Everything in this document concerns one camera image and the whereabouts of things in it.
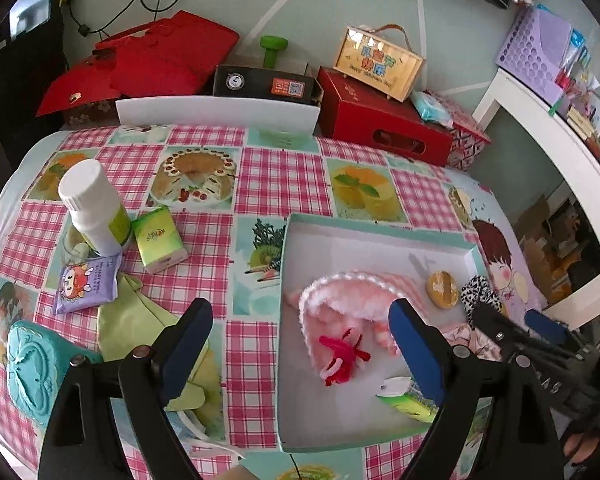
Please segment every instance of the pink patterned cloth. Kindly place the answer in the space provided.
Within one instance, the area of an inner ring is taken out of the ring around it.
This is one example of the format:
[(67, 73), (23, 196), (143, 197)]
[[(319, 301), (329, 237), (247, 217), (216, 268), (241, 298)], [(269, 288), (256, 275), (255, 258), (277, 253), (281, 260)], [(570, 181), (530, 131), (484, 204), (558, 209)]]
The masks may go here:
[[(420, 317), (429, 323), (426, 309), (415, 283), (407, 276), (375, 274), (365, 271), (341, 272), (319, 278), (311, 285), (287, 296), (286, 302), (299, 311), (304, 342), (314, 369), (321, 373), (329, 367), (333, 354), (319, 339), (340, 339), (352, 329), (363, 333), (371, 328), (376, 343), (390, 354), (398, 347), (389, 330), (389, 306), (398, 298), (406, 298)], [(478, 357), (499, 360), (496, 345), (467, 323), (441, 329), (451, 345), (464, 344)]]

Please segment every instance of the blue gripper pad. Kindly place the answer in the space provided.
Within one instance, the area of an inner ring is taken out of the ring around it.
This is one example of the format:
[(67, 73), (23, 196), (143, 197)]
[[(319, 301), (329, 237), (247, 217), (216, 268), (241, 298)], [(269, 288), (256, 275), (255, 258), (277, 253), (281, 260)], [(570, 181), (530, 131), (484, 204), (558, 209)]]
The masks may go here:
[(162, 367), (160, 398), (165, 404), (182, 393), (206, 338), (209, 337), (213, 322), (211, 303), (203, 298), (196, 298), (180, 318), (178, 325), (165, 329), (180, 328), (181, 324), (184, 327), (183, 332), (178, 331), (180, 337)]
[(394, 301), (389, 307), (389, 329), (422, 394), (433, 400), (437, 406), (441, 406), (445, 400), (442, 368), (424, 339), (405, 316), (398, 301)]
[(525, 324), (538, 332), (549, 343), (561, 345), (567, 341), (568, 328), (548, 318), (537, 310), (528, 310), (525, 314)]

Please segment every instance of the green dumbbell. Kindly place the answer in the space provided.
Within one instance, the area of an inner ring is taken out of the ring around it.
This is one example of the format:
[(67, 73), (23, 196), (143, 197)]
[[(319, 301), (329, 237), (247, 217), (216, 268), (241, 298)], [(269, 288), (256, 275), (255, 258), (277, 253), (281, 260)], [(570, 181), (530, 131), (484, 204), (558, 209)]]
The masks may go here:
[(289, 42), (285, 38), (277, 36), (262, 36), (260, 38), (260, 46), (265, 50), (263, 68), (275, 68), (278, 52), (285, 50)]

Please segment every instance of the white box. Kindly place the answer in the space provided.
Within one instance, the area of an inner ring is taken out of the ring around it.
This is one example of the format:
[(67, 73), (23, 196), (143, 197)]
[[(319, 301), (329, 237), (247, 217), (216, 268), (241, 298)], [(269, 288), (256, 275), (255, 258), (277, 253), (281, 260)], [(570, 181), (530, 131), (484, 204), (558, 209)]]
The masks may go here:
[[(293, 214), (287, 227), (282, 262), (282, 293), (313, 280), (348, 270), (390, 272), (416, 282), (429, 322), (445, 327), (466, 320), (461, 303), (442, 310), (425, 291), (427, 275), (447, 270), (458, 287), (486, 276), (475, 244), (462, 234), (411, 231), (371, 222)], [(363, 334), (372, 354), (365, 369), (346, 384), (325, 386), (313, 369), (298, 320), (284, 302), (280, 312), (276, 419), (284, 451), (315, 452), (361, 447), (423, 433), (429, 427), (376, 399), (382, 382), (411, 375), (401, 356), (391, 357)]]
[(320, 107), (271, 99), (206, 95), (141, 97), (116, 101), (120, 124), (187, 124), (257, 128), (312, 135)]

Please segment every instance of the qr code label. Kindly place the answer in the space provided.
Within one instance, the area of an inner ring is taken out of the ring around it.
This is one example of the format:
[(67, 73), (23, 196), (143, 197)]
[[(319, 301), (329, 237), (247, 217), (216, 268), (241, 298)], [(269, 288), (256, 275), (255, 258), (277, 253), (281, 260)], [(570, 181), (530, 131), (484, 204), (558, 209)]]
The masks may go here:
[(298, 81), (292, 81), (289, 83), (289, 95), (293, 97), (302, 97), (304, 94), (304, 83)]
[(275, 77), (273, 79), (271, 93), (275, 95), (301, 98), (304, 95), (304, 83), (300, 81), (292, 81), (291, 79)]

